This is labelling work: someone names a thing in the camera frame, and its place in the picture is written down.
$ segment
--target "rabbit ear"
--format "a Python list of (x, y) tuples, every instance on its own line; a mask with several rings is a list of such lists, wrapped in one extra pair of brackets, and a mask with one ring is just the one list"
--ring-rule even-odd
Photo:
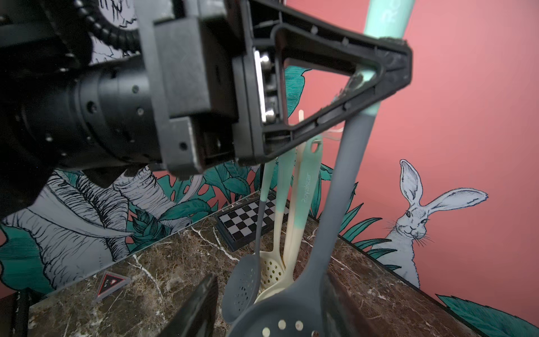
[(488, 195), (473, 188), (458, 188), (437, 197), (426, 208), (429, 214), (437, 211), (449, 211), (452, 209), (475, 206), (488, 198)]
[(419, 204), (423, 196), (421, 178), (412, 164), (402, 159), (400, 161), (400, 191), (410, 203), (410, 206)]

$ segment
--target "metal bolt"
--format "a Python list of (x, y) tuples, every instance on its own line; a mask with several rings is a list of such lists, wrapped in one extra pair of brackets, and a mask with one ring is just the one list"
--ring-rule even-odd
[(262, 53), (260, 55), (260, 66), (262, 70), (271, 70), (272, 64), (268, 53)]
[(273, 123), (277, 119), (277, 114), (275, 114), (275, 111), (273, 109), (269, 109), (266, 111), (266, 122)]

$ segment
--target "triangular sticker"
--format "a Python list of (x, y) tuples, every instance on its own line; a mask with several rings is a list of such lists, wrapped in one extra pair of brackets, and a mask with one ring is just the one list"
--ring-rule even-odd
[(95, 301), (100, 301), (116, 290), (131, 282), (131, 279), (111, 272), (105, 272), (101, 280)]

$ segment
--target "wall mural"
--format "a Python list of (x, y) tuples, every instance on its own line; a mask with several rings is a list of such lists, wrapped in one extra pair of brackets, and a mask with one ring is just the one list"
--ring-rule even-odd
[[(131, 1), (101, 0), (108, 19), (136, 28)], [(93, 63), (128, 56), (93, 38)], [(107, 268), (255, 192), (259, 166), (227, 162), (180, 181), (141, 169), (109, 188), (56, 170), (36, 202), (1, 221), (2, 283), (47, 294)]]
[[(294, 94), (299, 96), (294, 97), (294, 99), (297, 99), (294, 103), (294, 109), (299, 104), (301, 91), (305, 83), (302, 75), (305, 71), (307, 70), (296, 70), (294, 76), (286, 78), (287, 98), (289, 87), (294, 88)], [(288, 116), (290, 117), (294, 109), (290, 110), (290, 104), (288, 107)], [(331, 136), (324, 137), (338, 140)], [(381, 217), (363, 219), (349, 227), (350, 223), (357, 221), (358, 214), (360, 214), (360, 209), (363, 206), (363, 203), (361, 203), (350, 209), (356, 196), (356, 182), (348, 201), (348, 211), (341, 224), (340, 235), (343, 239), (353, 243), (358, 249), (363, 250), (370, 257), (380, 262), (388, 270), (419, 288), (419, 275), (413, 261), (415, 256), (413, 244), (425, 245), (426, 242), (432, 241), (427, 235), (426, 230), (429, 215), (437, 211), (456, 210), (478, 205), (486, 201), (488, 195), (483, 191), (473, 188), (457, 188), (442, 194), (427, 205), (421, 205), (423, 185), (418, 172), (407, 160), (400, 161), (400, 168), (400, 192), (409, 202), (410, 206), (402, 217), (396, 221), (393, 219), (388, 221), (390, 224), (390, 227), (388, 227), (389, 234), (385, 238), (360, 238), (361, 233), (369, 226), (375, 223), (375, 225), (381, 224), (379, 222), (382, 220)], [(322, 198), (322, 181), (330, 181), (332, 175), (333, 168), (322, 164), (309, 213), (313, 218), (320, 219), (323, 212), (320, 204)], [(272, 181), (272, 188), (276, 185), (277, 180), (275, 178)], [(538, 327), (509, 313), (454, 296), (437, 295), (437, 297), (454, 314), (490, 337), (539, 336)]]

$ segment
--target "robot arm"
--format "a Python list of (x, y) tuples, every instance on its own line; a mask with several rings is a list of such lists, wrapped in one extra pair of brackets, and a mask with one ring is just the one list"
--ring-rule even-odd
[[(278, 2), (134, 5), (139, 28), (125, 31), (107, 25), (98, 0), (0, 1), (0, 217), (30, 205), (55, 167), (108, 186), (148, 164), (185, 178), (228, 160), (267, 162), (411, 81), (404, 41)], [(88, 66), (90, 34), (135, 54)], [(289, 125), (288, 65), (351, 80), (338, 100)], [(364, 66), (376, 75), (356, 88)]]

